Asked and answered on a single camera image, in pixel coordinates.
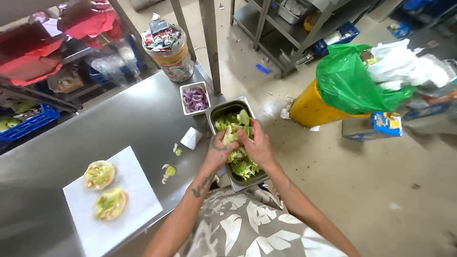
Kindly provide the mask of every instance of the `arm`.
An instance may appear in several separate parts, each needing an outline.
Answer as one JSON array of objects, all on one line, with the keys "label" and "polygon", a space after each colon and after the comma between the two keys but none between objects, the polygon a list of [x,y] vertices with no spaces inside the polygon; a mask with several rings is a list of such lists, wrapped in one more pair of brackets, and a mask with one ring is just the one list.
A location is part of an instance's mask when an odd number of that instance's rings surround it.
[{"label": "arm", "polygon": [[211,139],[208,154],[194,181],[187,188],[175,210],[155,233],[146,247],[143,257],[173,256],[190,235],[216,172],[229,158],[238,142],[222,144],[225,131]]},{"label": "arm", "polygon": [[349,242],[345,235],[282,171],[273,156],[268,135],[262,131],[259,121],[253,118],[250,119],[254,126],[254,142],[252,143],[249,140],[244,131],[238,130],[240,143],[246,148],[249,157],[259,164],[273,181],[289,212],[349,257],[360,257],[357,249]]}]

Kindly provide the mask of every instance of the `forearm tattoo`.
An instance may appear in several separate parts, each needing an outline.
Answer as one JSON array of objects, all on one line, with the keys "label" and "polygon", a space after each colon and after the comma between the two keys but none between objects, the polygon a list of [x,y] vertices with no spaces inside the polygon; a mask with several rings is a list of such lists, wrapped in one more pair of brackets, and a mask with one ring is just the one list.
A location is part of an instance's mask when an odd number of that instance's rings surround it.
[{"label": "forearm tattoo", "polygon": [[[224,158],[224,156],[226,155],[227,150],[229,149],[226,145],[217,146],[216,145],[216,137],[215,136],[213,136],[213,138],[211,138],[211,142],[209,144],[209,148],[210,148],[209,151],[217,151],[217,152],[219,152],[219,160],[222,160]],[[198,185],[197,188],[191,188],[191,191],[194,194],[194,197],[202,196],[201,191],[202,190],[204,191],[205,188],[209,184],[211,184],[216,172],[217,171],[213,171],[213,172],[211,172],[211,174],[206,176],[205,179],[203,180],[203,182],[200,185]]]},{"label": "forearm tattoo", "polygon": [[205,191],[206,186],[211,184],[211,181],[213,181],[213,178],[214,178],[214,173],[215,172],[211,172],[211,174],[206,176],[205,179],[203,180],[203,182],[199,186],[197,186],[197,188],[191,188],[191,191],[194,194],[194,197],[198,198],[198,197],[202,196],[200,194],[200,191],[201,190]]}]

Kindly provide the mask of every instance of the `tattoo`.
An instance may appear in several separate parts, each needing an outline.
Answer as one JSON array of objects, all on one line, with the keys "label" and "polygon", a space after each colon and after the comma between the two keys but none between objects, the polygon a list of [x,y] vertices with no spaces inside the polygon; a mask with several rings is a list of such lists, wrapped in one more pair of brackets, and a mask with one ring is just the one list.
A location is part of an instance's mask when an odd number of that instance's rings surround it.
[{"label": "tattoo", "polygon": [[200,194],[200,191],[201,191],[202,189],[204,190],[204,189],[206,188],[206,185],[207,185],[207,184],[211,184],[211,181],[212,181],[212,179],[214,178],[214,173],[215,173],[215,172],[211,172],[211,174],[209,174],[208,176],[206,176],[205,179],[203,180],[203,182],[201,183],[201,185],[200,185],[200,186],[197,186],[197,188],[191,188],[192,193],[194,193],[194,197],[198,198],[198,197],[202,196],[202,195]]},{"label": "tattoo", "polygon": [[216,145],[216,137],[215,136],[213,138],[211,138],[210,146],[211,146],[211,148],[214,148],[214,149],[216,149],[218,151],[227,151],[229,149],[226,145],[224,145],[223,147],[218,147]]}]

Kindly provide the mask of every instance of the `green trash bag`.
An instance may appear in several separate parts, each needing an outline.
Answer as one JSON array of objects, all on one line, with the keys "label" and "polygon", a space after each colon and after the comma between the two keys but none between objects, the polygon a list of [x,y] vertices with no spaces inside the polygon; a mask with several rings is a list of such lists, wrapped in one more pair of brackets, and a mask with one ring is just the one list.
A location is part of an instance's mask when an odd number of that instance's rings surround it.
[{"label": "green trash bag", "polygon": [[318,90],[325,103],[349,114],[391,112],[413,96],[413,86],[398,91],[381,88],[371,80],[359,55],[367,44],[329,45],[329,55],[317,65]]}]

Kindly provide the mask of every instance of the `stainless steel counter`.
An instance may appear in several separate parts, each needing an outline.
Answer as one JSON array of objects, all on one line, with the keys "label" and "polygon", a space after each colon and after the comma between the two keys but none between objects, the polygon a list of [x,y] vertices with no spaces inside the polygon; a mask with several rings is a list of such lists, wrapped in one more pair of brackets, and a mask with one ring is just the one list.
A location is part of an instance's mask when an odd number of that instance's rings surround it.
[{"label": "stainless steel counter", "polygon": [[[164,210],[126,241],[173,210],[197,174],[212,135],[205,115],[189,117],[182,111],[179,86],[209,80],[197,66],[184,83],[159,72],[0,156],[1,256],[82,256],[62,188],[91,162],[129,145]],[[210,101],[216,105],[225,99],[211,93]],[[181,145],[178,157],[173,145],[190,127],[204,136],[193,151]],[[178,173],[163,185],[166,163]]]}]

